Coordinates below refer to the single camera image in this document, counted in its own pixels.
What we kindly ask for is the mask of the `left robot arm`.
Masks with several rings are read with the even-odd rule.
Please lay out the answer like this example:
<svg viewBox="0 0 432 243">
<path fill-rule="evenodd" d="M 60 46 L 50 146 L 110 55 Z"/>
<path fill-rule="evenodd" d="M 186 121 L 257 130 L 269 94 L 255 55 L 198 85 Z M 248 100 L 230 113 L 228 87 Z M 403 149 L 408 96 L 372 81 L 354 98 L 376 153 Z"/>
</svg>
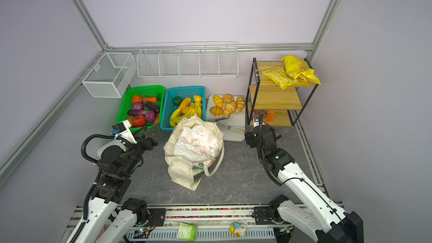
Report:
<svg viewBox="0 0 432 243">
<path fill-rule="evenodd" d="M 114 125 L 110 135 L 94 134 L 84 140 L 81 154 L 98 167 L 98 174 L 69 243 L 118 243 L 135 225 L 156 226 L 157 219 L 150 215 L 145 201 L 122 199 L 132 174 L 144 163 L 145 151 L 157 147 L 159 131 L 160 125 L 155 124 L 131 132 L 125 120 Z"/>
</svg>

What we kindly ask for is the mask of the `cream canvas tote bag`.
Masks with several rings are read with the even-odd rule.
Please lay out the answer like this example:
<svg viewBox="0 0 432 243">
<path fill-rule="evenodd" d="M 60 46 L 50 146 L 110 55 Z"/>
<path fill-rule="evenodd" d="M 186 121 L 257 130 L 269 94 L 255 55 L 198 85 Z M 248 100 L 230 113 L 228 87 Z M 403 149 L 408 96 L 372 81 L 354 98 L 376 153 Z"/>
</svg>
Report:
<svg viewBox="0 0 432 243">
<path fill-rule="evenodd" d="M 204 177 L 213 176 L 225 156 L 223 133 L 216 123 L 198 116 L 181 119 L 164 146 L 171 180 L 196 191 Z"/>
</svg>

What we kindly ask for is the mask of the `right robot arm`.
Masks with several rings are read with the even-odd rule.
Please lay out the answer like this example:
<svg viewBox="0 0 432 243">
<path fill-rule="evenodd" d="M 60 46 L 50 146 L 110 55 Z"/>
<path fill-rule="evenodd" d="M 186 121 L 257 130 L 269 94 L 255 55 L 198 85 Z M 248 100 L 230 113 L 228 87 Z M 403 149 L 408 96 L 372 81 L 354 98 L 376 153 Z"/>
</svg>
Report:
<svg viewBox="0 0 432 243">
<path fill-rule="evenodd" d="M 277 146 L 280 137 L 264 123 L 264 113 L 255 116 L 254 128 L 245 133 L 247 145 L 255 148 L 266 174 L 278 186 L 287 186 L 305 205 L 302 209 L 280 195 L 270 203 L 269 219 L 290 223 L 316 243 L 363 243 L 363 220 L 326 196 L 284 149 Z"/>
</svg>

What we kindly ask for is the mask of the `white plastic grocery bag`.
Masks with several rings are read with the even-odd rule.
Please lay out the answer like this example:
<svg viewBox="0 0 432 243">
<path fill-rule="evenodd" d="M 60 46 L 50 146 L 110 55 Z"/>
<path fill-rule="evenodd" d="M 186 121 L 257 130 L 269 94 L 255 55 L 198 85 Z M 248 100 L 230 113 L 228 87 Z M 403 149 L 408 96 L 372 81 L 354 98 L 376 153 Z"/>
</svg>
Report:
<svg viewBox="0 0 432 243">
<path fill-rule="evenodd" d="M 184 127 L 173 150 L 173 156 L 180 156 L 191 163 L 203 163 L 215 159 L 221 150 L 215 133 L 203 125 Z"/>
</svg>

